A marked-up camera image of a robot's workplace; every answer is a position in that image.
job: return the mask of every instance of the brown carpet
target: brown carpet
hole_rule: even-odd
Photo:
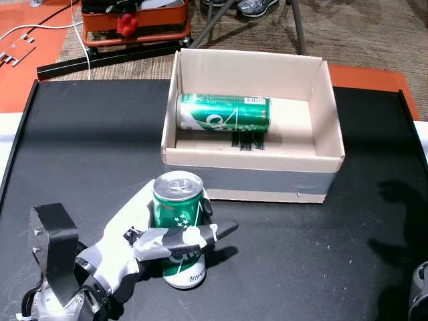
[[[426,0],[301,0],[306,51],[329,64],[402,72],[421,118],[428,120],[428,29]],[[192,34],[206,23],[207,8],[191,0]],[[201,47],[296,53],[291,7],[284,0],[257,19],[227,12]],[[59,61],[82,56],[74,31],[68,32]],[[127,62],[92,70],[93,79],[169,78],[172,56]],[[76,72],[55,80],[83,80]]]

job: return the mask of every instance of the green can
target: green can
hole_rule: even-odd
[[[154,225],[189,227],[200,225],[203,211],[203,182],[185,171],[168,172],[153,184]],[[171,256],[162,262],[163,278],[175,288],[187,289],[200,283],[206,274],[200,251]]]
[[[187,130],[267,132],[271,100],[253,96],[183,94],[177,102],[177,127]]]

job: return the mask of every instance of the barcode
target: barcode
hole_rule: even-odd
[[[264,105],[266,103],[265,98],[260,97],[245,97],[244,102],[246,104]]]

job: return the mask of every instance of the white robotic hand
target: white robotic hand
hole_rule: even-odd
[[[148,182],[113,218],[102,238],[76,257],[77,228],[61,204],[34,207],[30,213],[30,244],[41,280],[24,295],[18,320],[102,320],[108,297],[123,278],[148,261],[202,250],[237,229],[235,221],[191,228],[150,228],[154,180]],[[204,212],[211,214],[204,194]]]

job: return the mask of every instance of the can lid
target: can lid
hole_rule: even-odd
[[[167,172],[154,180],[153,193],[167,201],[185,201],[197,196],[203,189],[202,180],[185,171]]]

